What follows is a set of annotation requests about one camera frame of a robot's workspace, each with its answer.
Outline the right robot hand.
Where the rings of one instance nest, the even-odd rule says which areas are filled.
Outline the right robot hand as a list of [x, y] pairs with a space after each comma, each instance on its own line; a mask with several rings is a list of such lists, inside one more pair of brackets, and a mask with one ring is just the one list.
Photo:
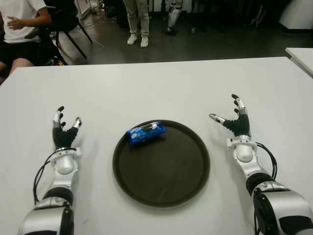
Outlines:
[[234, 112], [238, 115], [237, 119], [229, 120], [216, 114], [209, 114], [209, 117], [215, 122], [221, 124], [229, 131], [231, 131], [236, 137], [251, 137], [247, 108], [239, 96], [237, 96], [236, 94], [232, 94], [231, 97], [234, 99], [234, 104], [236, 105]]

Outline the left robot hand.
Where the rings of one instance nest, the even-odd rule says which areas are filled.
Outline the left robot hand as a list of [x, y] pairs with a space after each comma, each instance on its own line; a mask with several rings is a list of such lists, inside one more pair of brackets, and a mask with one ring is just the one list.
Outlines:
[[53, 116], [53, 128], [52, 128], [52, 138], [55, 145], [55, 150], [61, 148], [71, 148], [72, 142], [75, 140], [78, 130], [82, 125], [82, 120], [80, 117], [77, 117], [73, 126], [68, 130], [63, 130], [65, 122], [61, 123], [61, 118], [63, 117], [62, 111], [64, 106], [59, 107]]

